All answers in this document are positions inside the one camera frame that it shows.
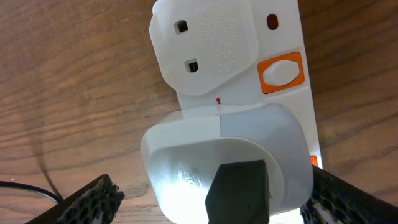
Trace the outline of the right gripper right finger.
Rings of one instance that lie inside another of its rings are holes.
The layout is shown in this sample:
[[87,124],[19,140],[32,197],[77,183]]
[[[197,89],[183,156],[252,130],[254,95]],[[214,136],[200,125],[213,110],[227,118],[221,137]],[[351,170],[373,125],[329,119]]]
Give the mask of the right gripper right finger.
[[309,223],[397,223],[397,207],[313,167],[313,190],[300,207],[304,224]]

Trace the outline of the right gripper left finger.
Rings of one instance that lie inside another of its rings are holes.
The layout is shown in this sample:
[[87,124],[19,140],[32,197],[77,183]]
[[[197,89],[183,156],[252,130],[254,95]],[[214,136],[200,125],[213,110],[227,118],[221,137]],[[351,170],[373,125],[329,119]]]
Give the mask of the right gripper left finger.
[[124,198],[124,192],[103,174],[27,224],[110,224]]

